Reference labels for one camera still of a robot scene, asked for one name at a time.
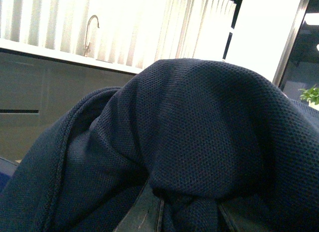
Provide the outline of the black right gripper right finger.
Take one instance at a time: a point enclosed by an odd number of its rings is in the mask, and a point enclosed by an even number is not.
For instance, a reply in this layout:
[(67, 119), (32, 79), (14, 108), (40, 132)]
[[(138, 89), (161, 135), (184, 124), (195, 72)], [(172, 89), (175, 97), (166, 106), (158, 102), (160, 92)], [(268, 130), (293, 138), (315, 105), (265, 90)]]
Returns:
[(224, 232), (263, 232), (264, 221), (260, 211), (247, 203), (221, 203), (219, 211)]

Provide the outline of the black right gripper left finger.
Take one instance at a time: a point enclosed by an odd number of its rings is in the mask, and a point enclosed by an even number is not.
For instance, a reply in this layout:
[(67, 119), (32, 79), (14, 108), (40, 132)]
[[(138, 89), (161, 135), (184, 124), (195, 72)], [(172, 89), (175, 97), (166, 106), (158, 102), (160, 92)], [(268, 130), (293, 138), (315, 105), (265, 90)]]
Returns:
[(145, 184), (133, 206), (117, 225), (117, 232), (160, 232), (164, 200)]

